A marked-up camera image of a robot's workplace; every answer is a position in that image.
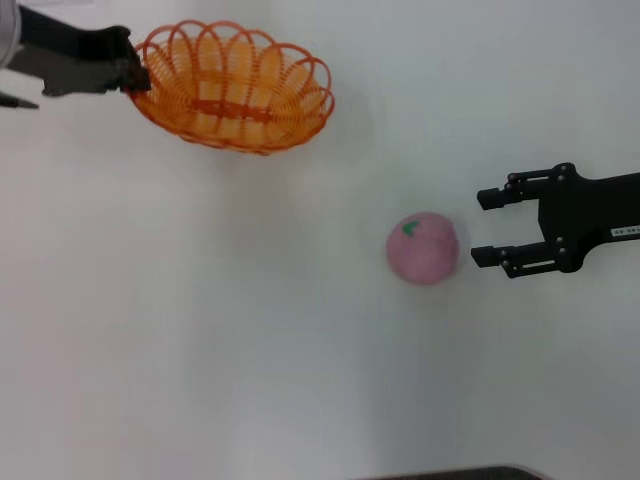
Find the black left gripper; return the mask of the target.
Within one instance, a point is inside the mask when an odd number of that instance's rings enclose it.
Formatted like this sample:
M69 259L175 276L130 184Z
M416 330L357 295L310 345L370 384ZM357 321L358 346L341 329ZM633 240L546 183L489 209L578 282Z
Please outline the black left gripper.
M25 6L19 13L15 71L42 80L45 96L116 90L129 94L152 88L128 28L81 29Z

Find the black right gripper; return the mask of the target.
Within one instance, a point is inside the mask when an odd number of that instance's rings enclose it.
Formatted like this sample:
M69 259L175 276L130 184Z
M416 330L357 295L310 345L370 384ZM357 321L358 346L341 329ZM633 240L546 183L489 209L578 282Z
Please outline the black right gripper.
M565 163L510 173L502 189L480 190L477 200L483 210L539 200L546 242L471 249L478 267L501 267L511 279L557 270L574 273L594 248L640 240L640 173L586 179Z

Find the pink plush peach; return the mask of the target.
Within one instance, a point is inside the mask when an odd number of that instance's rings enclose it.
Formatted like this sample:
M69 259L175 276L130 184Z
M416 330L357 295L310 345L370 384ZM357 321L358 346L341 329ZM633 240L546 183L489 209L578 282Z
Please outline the pink plush peach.
M385 245L387 263L399 278L434 285L453 274L460 245L453 222L440 214L419 212L400 221Z

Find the orange plastic wire basket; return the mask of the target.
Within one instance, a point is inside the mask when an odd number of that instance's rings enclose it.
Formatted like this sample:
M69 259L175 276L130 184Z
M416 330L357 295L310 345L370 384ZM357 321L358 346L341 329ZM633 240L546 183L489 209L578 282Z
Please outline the orange plastic wire basket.
M231 21L162 26L135 51L151 88L131 101L190 143L268 156L311 140L335 108L324 61Z

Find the dark robot torso edge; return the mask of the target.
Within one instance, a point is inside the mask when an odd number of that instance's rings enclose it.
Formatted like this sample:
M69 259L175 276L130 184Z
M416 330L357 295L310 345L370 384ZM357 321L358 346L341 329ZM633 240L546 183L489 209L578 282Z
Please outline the dark robot torso edge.
M395 474L350 480L552 480L550 477L517 465L491 465L475 468Z

